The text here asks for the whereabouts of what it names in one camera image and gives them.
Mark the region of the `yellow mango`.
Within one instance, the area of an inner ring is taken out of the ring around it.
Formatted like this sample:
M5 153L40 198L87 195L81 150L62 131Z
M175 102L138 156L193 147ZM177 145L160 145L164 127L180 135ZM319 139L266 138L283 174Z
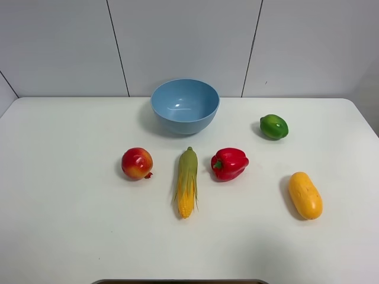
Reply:
M306 220L315 220L323 212L323 201L319 191L304 172L291 175L288 190L297 212Z

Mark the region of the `blue plastic bowl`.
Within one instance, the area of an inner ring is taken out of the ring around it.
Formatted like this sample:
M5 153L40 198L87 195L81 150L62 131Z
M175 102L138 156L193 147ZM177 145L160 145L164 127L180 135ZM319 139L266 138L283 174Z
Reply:
M217 91L195 79L175 79L160 85L150 97L158 121L168 131L193 135L205 129L220 105Z

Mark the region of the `red yellow pomegranate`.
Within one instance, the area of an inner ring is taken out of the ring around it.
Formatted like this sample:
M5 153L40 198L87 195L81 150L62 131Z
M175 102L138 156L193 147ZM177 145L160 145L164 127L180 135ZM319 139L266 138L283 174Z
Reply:
M152 167L153 159L150 153L141 147L128 149L121 158L121 169L131 180L151 178Z

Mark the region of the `green lime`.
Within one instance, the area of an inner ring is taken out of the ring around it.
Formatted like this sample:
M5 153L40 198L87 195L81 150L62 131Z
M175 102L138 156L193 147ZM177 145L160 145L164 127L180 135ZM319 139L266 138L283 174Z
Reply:
M286 121L275 114L261 117L259 122L262 133L272 140L280 140L288 136L289 129Z

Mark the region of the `red bell pepper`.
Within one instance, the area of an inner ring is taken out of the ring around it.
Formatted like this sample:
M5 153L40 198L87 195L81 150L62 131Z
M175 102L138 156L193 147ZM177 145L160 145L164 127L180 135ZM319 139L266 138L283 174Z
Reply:
M236 148L220 149L211 158L211 168L218 181L227 182L238 177L249 165L246 154Z

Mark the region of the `corn cob with husk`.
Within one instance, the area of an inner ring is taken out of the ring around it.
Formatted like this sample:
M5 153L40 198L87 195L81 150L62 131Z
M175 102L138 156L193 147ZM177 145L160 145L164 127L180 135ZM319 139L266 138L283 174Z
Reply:
M174 188L174 209L180 220L187 219L198 206L198 157L192 147L180 155L176 185Z

